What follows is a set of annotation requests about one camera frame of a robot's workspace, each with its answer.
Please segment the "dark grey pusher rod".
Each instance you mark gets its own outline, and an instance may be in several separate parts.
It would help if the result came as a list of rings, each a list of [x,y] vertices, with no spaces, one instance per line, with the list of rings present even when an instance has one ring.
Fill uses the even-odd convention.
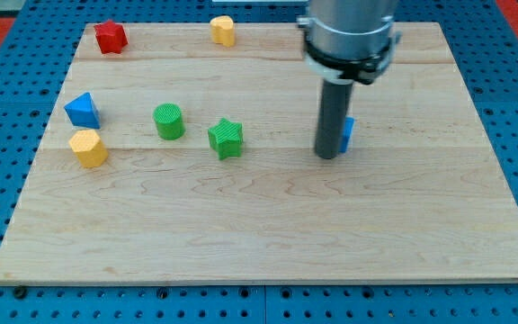
[[[352,83],[323,80],[315,137],[315,153],[320,158],[333,159],[340,152],[352,90]]]

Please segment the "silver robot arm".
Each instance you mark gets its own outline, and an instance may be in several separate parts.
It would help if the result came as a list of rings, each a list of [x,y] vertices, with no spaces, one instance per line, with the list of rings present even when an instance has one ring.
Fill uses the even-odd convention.
[[[303,58],[322,77],[315,153],[340,151],[353,85],[371,85],[385,73],[400,34],[393,32],[398,0],[310,0],[297,20]]]

